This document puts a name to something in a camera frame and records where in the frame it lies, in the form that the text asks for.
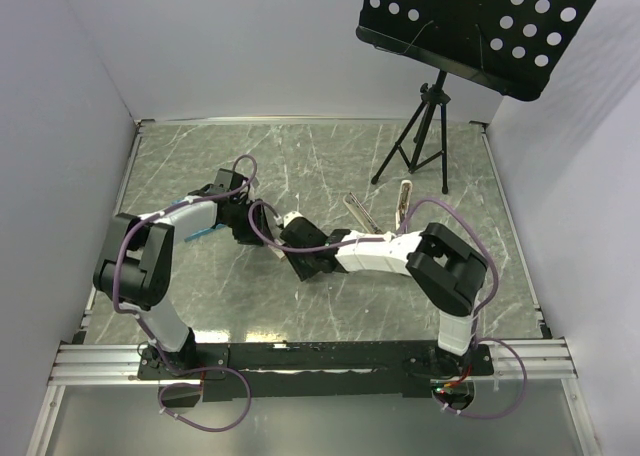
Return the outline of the small staple box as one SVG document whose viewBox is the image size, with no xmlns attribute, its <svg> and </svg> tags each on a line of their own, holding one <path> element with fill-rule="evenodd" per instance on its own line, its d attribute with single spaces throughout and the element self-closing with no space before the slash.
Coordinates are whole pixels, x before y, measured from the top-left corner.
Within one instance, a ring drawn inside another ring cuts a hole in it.
<svg viewBox="0 0 640 456">
<path fill-rule="evenodd" d="M 271 249 L 280 261 L 284 261 L 286 259 L 286 253 L 280 249 L 280 246 L 281 243 L 276 242 L 276 246 L 272 246 Z"/>
</svg>

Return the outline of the long metal stapler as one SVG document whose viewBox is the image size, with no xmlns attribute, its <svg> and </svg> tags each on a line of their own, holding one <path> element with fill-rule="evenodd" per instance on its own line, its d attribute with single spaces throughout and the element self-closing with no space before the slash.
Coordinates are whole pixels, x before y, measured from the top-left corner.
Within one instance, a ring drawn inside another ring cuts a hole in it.
<svg viewBox="0 0 640 456">
<path fill-rule="evenodd" d="M 349 192 L 343 197 L 343 203 L 362 228 L 371 234 L 384 234 L 385 231 L 374 221 L 370 213 L 364 208 L 354 193 Z"/>
</svg>

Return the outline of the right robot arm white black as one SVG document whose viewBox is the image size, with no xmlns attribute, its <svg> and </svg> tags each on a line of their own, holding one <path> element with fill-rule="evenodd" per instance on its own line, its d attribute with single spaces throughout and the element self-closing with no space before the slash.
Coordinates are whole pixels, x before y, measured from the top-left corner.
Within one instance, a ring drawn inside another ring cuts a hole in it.
<svg viewBox="0 0 640 456">
<path fill-rule="evenodd" d="M 327 235 L 298 212 L 283 218 L 280 240 L 299 279 L 376 271 L 412 278 L 439 310 L 436 360 L 458 374 L 471 360 L 473 312 L 487 259 L 440 223 L 402 235 L 338 229 Z"/>
</svg>

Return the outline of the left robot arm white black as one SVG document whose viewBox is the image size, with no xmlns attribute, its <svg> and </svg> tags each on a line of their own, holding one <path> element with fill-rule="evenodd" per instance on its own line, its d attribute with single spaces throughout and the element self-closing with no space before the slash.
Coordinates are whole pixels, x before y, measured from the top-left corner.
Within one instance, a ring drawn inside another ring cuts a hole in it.
<svg viewBox="0 0 640 456">
<path fill-rule="evenodd" d="M 200 365 L 193 330 L 167 296 L 174 245 L 218 226 L 240 245 L 262 246 L 251 228 L 268 229 L 264 213 L 248 215 L 251 179 L 220 169 L 212 183 L 190 192 L 165 210 L 148 215 L 119 213 L 109 224 L 93 275 L 114 311 L 136 319 L 152 347 L 152 357 L 177 378 Z"/>
</svg>

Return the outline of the white stapler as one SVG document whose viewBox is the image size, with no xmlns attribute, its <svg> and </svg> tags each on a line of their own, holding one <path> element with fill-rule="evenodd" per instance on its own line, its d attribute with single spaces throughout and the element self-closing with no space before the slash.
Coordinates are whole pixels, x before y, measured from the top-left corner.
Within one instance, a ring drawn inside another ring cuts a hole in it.
<svg viewBox="0 0 640 456">
<path fill-rule="evenodd" d="M 412 189 L 413 183 L 410 180 L 405 179 L 400 183 L 395 210 L 395 223 L 397 231 L 400 230 L 400 227 L 405 221 L 405 218 L 409 212 Z"/>
</svg>

